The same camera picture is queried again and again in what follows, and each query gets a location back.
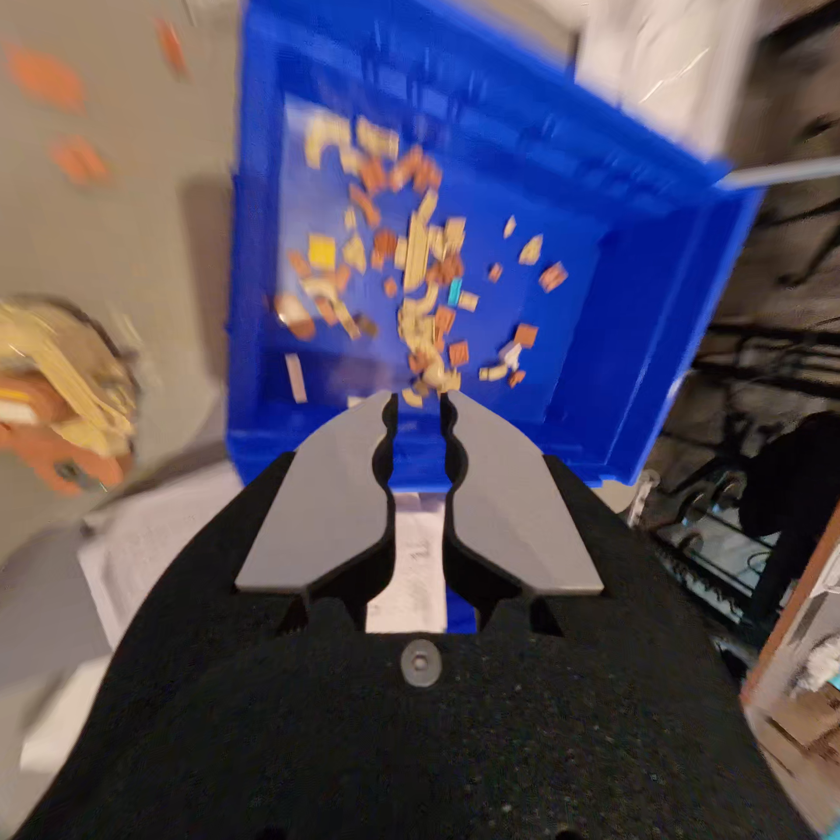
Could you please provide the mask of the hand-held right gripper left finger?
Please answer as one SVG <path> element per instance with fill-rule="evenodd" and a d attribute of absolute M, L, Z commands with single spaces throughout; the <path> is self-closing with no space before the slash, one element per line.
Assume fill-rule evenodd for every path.
<path fill-rule="evenodd" d="M 396 394 L 377 392 L 297 447 L 238 573 L 239 591 L 296 596 L 306 609 L 337 600 L 365 630 L 368 605 L 396 565 L 397 414 Z"/>

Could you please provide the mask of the white printed paper sheet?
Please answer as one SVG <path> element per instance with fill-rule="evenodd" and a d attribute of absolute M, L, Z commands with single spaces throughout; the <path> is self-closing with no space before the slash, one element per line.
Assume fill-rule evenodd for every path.
<path fill-rule="evenodd" d="M 242 489 L 235 468 L 223 461 L 87 516 L 91 536 L 78 559 L 111 650 L 174 558 Z M 443 633 L 444 497 L 397 492 L 394 499 L 395 570 L 368 605 L 365 629 Z"/>

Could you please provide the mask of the square orange brick plate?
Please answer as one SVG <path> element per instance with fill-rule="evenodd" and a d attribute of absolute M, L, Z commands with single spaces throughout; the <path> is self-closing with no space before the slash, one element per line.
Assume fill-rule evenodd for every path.
<path fill-rule="evenodd" d="M 93 145 L 81 136 L 67 136 L 53 143 L 51 160 L 75 186 L 101 186 L 110 181 L 110 170 Z"/>

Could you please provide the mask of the pile of small toy bricks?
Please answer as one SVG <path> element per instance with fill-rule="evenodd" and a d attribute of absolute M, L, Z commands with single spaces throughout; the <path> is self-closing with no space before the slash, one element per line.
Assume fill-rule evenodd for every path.
<path fill-rule="evenodd" d="M 266 386 L 294 406 L 460 390 L 503 417 L 557 415 L 602 231 L 360 115 L 282 111 L 277 326 Z"/>

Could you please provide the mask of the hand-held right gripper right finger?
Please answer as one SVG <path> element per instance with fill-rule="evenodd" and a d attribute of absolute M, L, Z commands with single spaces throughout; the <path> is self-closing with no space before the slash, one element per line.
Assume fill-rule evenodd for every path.
<path fill-rule="evenodd" d="M 462 392 L 444 395 L 443 569 L 477 632 L 502 602 L 602 595 L 604 582 L 542 450 Z"/>

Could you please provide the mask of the dark cluttered shelf rack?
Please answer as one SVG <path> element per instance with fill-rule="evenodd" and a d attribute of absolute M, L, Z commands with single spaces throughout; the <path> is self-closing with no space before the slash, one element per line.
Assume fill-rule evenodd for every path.
<path fill-rule="evenodd" d="M 711 616 L 714 631 L 757 653 L 799 584 L 838 504 L 838 407 L 805 415 L 787 429 L 741 410 L 737 396 L 762 388 L 838 405 L 838 317 L 792 327 L 761 322 L 716 322 L 713 339 L 730 347 L 700 353 L 690 372 L 714 384 L 722 399 L 722 440 L 715 445 L 664 433 L 712 456 L 682 480 L 652 485 L 671 515 L 649 533 L 667 571 Z M 718 357 L 728 352 L 730 361 Z M 743 559 L 751 586 L 703 553 L 705 538 L 690 528 L 712 521 L 759 546 Z"/>

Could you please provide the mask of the long orange brick plate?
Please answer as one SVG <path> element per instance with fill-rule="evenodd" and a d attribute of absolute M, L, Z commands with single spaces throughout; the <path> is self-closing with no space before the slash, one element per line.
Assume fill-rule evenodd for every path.
<path fill-rule="evenodd" d="M 2 44 L 8 75 L 27 97 L 68 113 L 84 113 L 87 90 L 66 62 L 41 51 Z"/>

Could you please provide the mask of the grey desk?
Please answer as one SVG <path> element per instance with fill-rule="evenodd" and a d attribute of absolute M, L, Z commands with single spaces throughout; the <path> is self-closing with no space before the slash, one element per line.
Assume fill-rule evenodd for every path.
<path fill-rule="evenodd" d="M 230 174 L 243 2 L 2 2 L 2 44 L 66 62 L 84 113 L 27 97 L 2 50 L 2 296 L 76 306 L 140 381 L 135 473 L 223 454 Z M 176 28 L 175 78 L 154 32 Z M 110 170 L 71 184 L 49 152 L 80 136 Z"/>

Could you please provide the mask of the small orange brick plate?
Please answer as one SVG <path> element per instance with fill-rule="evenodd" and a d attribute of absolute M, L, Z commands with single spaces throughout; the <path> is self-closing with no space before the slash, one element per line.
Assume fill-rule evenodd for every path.
<path fill-rule="evenodd" d="M 189 75 L 182 42 L 175 26 L 168 20 L 156 18 L 154 32 L 165 65 L 175 78 L 186 79 Z"/>

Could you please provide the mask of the tan brick model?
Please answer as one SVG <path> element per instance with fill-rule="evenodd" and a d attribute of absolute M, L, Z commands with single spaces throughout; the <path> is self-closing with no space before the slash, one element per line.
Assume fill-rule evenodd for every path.
<path fill-rule="evenodd" d="M 110 490 L 133 467 L 139 391 L 86 314 L 41 296 L 1 302 L 1 449 L 64 496 Z"/>

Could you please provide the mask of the blue plastic bin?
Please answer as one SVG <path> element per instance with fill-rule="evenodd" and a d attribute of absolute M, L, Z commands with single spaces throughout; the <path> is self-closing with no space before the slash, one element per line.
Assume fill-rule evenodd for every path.
<path fill-rule="evenodd" d="M 226 437 L 242 480 L 348 407 L 294 406 L 265 389 L 291 98 L 365 116 L 599 225 L 559 414 L 528 424 L 484 406 L 590 484 L 634 480 L 760 192 L 720 189 L 726 165 L 697 159 L 447 2 L 248 2 L 241 37 Z"/>

